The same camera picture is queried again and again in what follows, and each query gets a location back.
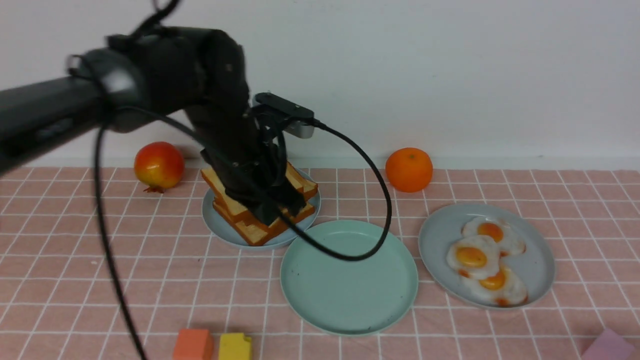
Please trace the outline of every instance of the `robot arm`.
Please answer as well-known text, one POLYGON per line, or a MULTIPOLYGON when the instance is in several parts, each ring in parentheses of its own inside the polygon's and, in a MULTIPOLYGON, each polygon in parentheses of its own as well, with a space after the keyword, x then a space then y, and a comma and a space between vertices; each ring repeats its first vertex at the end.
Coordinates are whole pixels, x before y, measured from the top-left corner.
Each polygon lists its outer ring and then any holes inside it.
MULTIPOLYGON (((136 106, 161 115, 184 110, 196 133, 215 143, 279 205, 293 214, 305 205, 278 176, 286 165, 286 154, 278 148, 284 143, 275 145, 262 123, 275 121, 269 124, 273 127, 314 114, 271 94, 257 95, 258 105, 251 108, 242 47, 225 32, 157 28, 137 40, 114 35, 107 43, 79 56, 72 76, 0 92, 0 174, 97 127, 105 113, 115 116, 111 130, 119 133, 155 120, 114 109, 136 106)), ((275 220, 278 215, 210 149, 202 156, 229 196, 261 222, 275 220)))

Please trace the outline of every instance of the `egg white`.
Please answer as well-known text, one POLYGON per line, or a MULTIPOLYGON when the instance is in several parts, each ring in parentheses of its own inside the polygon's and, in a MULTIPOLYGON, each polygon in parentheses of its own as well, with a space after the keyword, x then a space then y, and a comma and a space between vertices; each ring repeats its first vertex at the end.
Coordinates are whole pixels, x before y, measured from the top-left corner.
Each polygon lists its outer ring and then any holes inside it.
POLYGON ((508 266, 500 263, 504 272, 504 286, 497 290, 489 290, 482 286, 478 280, 462 277, 462 283, 471 291, 478 300, 500 306, 512 306, 525 302, 529 296, 527 286, 508 266))
POLYGON ((493 219, 488 217, 475 217, 467 222, 462 228, 462 236, 478 235, 478 226, 485 222, 490 222, 500 227, 503 236, 498 243, 500 256, 513 256, 522 254, 527 250, 524 240, 516 233, 516 231, 503 219, 493 219))
POLYGON ((477 280, 494 276, 498 270, 500 270, 499 259, 500 249, 498 245, 490 236, 486 235, 462 238, 454 242, 451 247, 449 247, 449 252, 447 253, 447 264, 449 264, 453 270, 459 274, 466 273, 469 278, 477 280), (486 264, 482 267, 474 268, 460 263, 456 257, 456 253, 461 247, 474 247, 479 249, 486 256, 486 264))

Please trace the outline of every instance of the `pink checkered tablecloth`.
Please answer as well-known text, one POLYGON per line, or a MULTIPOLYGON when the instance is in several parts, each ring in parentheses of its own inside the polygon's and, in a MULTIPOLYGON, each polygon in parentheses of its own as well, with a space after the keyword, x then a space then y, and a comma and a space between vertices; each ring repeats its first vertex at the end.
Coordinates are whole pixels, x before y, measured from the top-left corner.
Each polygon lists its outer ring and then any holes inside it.
MULTIPOLYGON (((310 174, 323 196, 317 222, 382 225, 371 172, 310 174)), ((419 294, 397 325, 364 338, 322 334, 288 307, 284 250, 239 252, 211 236, 200 216, 208 186, 197 175, 188 169, 158 195, 143 192, 129 168, 104 169, 113 248, 151 359, 170 359, 184 327, 209 329, 216 341, 248 333, 254 360, 571 360, 604 327, 640 346, 638 172, 436 170, 424 192, 392 191, 391 232, 415 257, 419 294), (557 260, 552 291, 517 311, 447 296, 419 258, 417 235, 430 213, 455 202, 486 202, 536 226, 557 260)), ((0 359, 136 359, 92 220, 90 171, 18 169, 0 179, 0 210, 0 359)))

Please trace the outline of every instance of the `gray plate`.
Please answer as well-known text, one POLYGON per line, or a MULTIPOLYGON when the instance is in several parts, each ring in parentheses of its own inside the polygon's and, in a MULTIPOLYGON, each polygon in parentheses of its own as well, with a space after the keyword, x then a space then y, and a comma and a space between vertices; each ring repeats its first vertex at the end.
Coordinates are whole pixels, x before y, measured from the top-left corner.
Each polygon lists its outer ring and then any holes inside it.
POLYGON ((545 296, 556 278, 554 255, 538 230, 519 216, 491 205, 455 204, 439 209, 422 225, 419 246, 420 257, 438 284, 462 301, 485 309, 514 309, 531 305, 545 296), (508 256, 502 260, 527 286, 529 300, 525 304, 499 307, 478 301, 462 285, 458 273, 447 264, 447 251, 452 243, 462 237, 462 227, 479 216, 503 218, 524 239, 527 245, 524 254, 508 256))
MULTIPOLYGON (((302 171, 298 171, 300 175, 302 175, 305 179, 311 179, 309 175, 302 171)), ((264 250, 273 250, 278 249, 280 247, 287 246, 290 244, 293 239, 295 239, 298 235, 293 232, 293 230, 288 229, 284 233, 276 236, 275 238, 269 240, 263 246, 249 246, 246 241, 243 239, 237 231, 231 227, 227 223, 227 221, 218 214, 218 212, 213 208, 213 200, 215 199, 215 195, 211 189, 207 190, 207 193, 204 195, 204 200, 202 201, 202 218, 204 219, 205 224, 212 233, 222 239, 222 241, 231 244, 235 247, 239 247, 244 250, 253 250, 253 251, 264 251, 264 250)), ((316 211, 308 216, 306 219, 302 220, 298 223, 298 227, 302 230, 307 230, 311 224, 316 220, 318 213, 320 212, 320 189, 318 189, 318 193, 316 196, 309 199, 309 203, 316 208, 316 211)))

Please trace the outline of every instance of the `toast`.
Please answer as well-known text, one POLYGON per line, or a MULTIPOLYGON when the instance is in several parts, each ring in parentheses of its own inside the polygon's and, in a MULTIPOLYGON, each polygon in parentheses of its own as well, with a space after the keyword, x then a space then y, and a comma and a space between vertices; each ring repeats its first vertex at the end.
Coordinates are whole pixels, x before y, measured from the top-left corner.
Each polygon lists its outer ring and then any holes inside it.
MULTIPOLYGON (((258 221, 244 205, 231 199, 225 193, 222 181, 220 181, 212 168, 202 169, 200 173, 215 194, 215 199, 212 203, 213 208, 250 246, 262 246, 288 229, 287 224, 279 218, 269 225, 258 221)), ((293 187, 303 194, 305 201, 317 194, 318 185, 311 180, 305 179, 289 163, 287 163, 286 176, 293 187)), ((307 203, 295 217, 291 217, 286 209, 283 214, 289 217, 294 224, 297 224, 313 214, 315 210, 313 205, 307 203)))
MULTIPOLYGON (((249 209, 240 202, 231 199, 225 193, 225 186, 222 184, 222 181, 213 168, 209 167, 201 169, 200 174, 211 190, 213 190, 216 198, 215 202, 225 209, 227 216, 231 221, 238 222, 253 219, 253 214, 251 214, 249 209)), ((309 201, 309 199, 316 196, 318 193, 318 184, 305 179, 290 163, 287 163, 286 177, 291 185, 293 185, 298 192, 303 194, 305 201, 309 201)))

